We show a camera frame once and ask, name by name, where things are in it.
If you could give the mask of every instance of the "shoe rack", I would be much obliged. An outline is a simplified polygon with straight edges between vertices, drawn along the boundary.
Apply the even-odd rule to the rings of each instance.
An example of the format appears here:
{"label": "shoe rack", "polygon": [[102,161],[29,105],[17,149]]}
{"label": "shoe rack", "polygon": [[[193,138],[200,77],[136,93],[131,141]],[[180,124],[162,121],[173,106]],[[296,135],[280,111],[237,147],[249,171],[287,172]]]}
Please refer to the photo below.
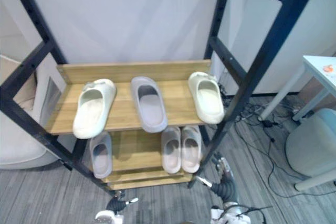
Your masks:
{"label": "shoe rack", "polygon": [[[140,122],[131,99],[130,81],[134,76],[148,76],[154,79],[162,92],[169,125],[199,124],[187,79],[194,71],[208,72],[210,59],[216,52],[222,64],[239,86],[224,119],[210,140],[204,127],[200,127],[206,146],[199,175],[211,160],[213,152],[222,142],[258,85],[266,70],[285,42],[308,0],[278,0],[281,7],[260,46],[255,59],[245,70],[234,55],[218,38],[227,0],[217,0],[209,31],[207,46],[202,61],[188,62],[151,62],[130,64],[89,64],[62,65],[67,63],[50,32],[43,15],[34,0],[20,0],[32,23],[43,41],[27,56],[0,87],[0,110],[34,137],[49,151],[59,157],[69,170],[73,168],[89,178],[100,188],[113,195],[115,189],[140,186],[163,185],[191,180],[191,174],[183,172],[175,175],[165,174],[161,168],[160,135],[148,134],[140,129]],[[43,128],[13,100],[14,95],[24,82],[36,70],[41,61],[51,52],[67,88],[60,98],[48,125]],[[89,81],[109,78],[117,85],[117,97],[114,101],[105,130],[113,136],[114,172],[103,181],[94,178],[92,172],[81,162],[85,145],[77,140],[72,152],[56,141],[56,135],[71,134],[72,121],[77,109],[78,95],[82,86]],[[195,180],[189,182],[192,187]]]}
{"label": "shoe rack", "polygon": [[157,82],[169,126],[201,125],[187,80],[195,71],[208,72],[210,64],[210,60],[199,60],[58,65],[67,87],[45,129],[53,135],[72,134],[82,87],[97,79],[110,79],[117,87],[117,95],[104,130],[112,136],[113,171],[102,181],[112,190],[189,182],[192,174],[183,170],[168,174],[163,170],[161,133],[141,129],[130,83],[136,76],[147,76]]}

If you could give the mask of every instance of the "white slipper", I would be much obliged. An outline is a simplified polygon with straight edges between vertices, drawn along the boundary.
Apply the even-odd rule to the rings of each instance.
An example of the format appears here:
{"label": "white slipper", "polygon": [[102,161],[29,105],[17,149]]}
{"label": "white slipper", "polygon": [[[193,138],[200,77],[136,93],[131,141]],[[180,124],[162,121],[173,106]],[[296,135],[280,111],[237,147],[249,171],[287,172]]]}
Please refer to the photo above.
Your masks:
{"label": "white slipper", "polygon": [[148,77],[134,77],[131,90],[141,127],[150,133],[163,131],[167,127],[167,116],[160,89]]}
{"label": "white slipper", "polygon": [[181,141],[182,169],[187,173],[195,173],[202,158],[202,137],[198,126],[183,127]]}
{"label": "white slipper", "polygon": [[99,79],[84,86],[72,126],[76,138],[92,138],[103,131],[116,92],[116,86],[108,79]]}
{"label": "white slipper", "polygon": [[224,117],[221,93],[214,76],[194,72],[188,79],[199,119],[205,123],[217,124]]}
{"label": "white slipper", "polygon": [[162,167],[167,173],[181,169],[181,131],[179,127],[167,127],[161,134]]}
{"label": "white slipper", "polygon": [[103,132],[90,140],[93,173],[96,178],[105,178],[112,172],[112,139]]}

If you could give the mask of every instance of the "table leg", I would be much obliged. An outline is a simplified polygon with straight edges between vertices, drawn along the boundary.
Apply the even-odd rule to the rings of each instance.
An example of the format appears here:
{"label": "table leg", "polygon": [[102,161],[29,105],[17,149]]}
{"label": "table leg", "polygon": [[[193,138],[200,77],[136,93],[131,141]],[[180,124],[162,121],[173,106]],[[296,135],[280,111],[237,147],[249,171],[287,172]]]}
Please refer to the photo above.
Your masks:
{"label": "table leg", "polygon": [[271,103],[265,108],[262,114],[258,117],[259,121],[263,121],[273,111],[273,109],[282,101],[282,99],[288,94],[293,85],[300,79],[305,73],[305,67],[302,65],[293,77],[286,82],[285,86],[279,91],[279,93],[273,98]]}
{"label": "table leg", "polygon": [[299,121],[304,115],[313,109],[323,98],[329,94],[326,88],[323,88],[313,99],[311,99],[306,106],[304,106],[296,115],[293,116],[294,121]]}
{"label": "table leg", "polygon": [[322,173],[320,175],[317,175],[315,177],[312,178],[308,178],[302,182],[296,183],[294,185],[295,189],[298,191],[303,191],[303,190],[307,190],[310,187],[313,186],[318,186],[321,185],[323,183],[329,182],[336,179],[336,168],[326,172],[326,173]]}

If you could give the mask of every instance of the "white table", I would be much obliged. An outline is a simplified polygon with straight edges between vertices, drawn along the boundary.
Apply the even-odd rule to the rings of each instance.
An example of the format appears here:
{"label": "white table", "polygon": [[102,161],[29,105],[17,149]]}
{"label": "white table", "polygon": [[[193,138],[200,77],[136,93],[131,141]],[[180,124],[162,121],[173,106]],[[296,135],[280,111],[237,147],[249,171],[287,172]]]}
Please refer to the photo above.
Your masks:
{"label": "white table", "polygon": [[[332,72],[325,72],[324,66],[332,65]],[[300,79],[305,72],[311,73],[324,88],[304,106],[295,116],[293,120],[299,121],[308,111],[314,108],[324,97],[329,93],[336,97],[336,58],[322,57],[322,56],[304,56],[303,65],[293,75],[293,77],[286,83],[286,85],[274,97],[271,103],[259,116],[259,120],[264,120],[272,110],[279,104],[279,102],[286,96],[291,87]],[[336,169],[320,174],[318,176],[306,179],[302,182],[296,183],[295,188],[299,191],[306,190],[310,187],[320,185],[322,183],[336,179]]]}
{"label": "white table", "polygon": [[[323,70],[323,67],[327,65],[332,65],[332,72],[325,72]],[[289,90],[305,72],[311,73],[324,86],[324,88],[295,116],[293,116],[293,120],[299,121],[329,93],[336,97],[336,57],[303,56],[303,65],[265,108],[258,118],[260,121],[264,120],[273,111],[273,109],[280,103],[280,101],[286,96]]]}

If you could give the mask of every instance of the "small orange object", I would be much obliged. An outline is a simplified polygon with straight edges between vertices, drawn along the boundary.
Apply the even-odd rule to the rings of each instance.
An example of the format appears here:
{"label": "small orange object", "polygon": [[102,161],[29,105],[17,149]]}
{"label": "small orange object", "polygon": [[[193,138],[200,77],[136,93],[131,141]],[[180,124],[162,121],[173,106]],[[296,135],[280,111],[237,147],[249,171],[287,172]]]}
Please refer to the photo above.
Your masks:
{"label": "small orange object", "polygon": [[334,69],[332,68],[332,65],[326,65],[323,67],[324,72],[332,72]]}

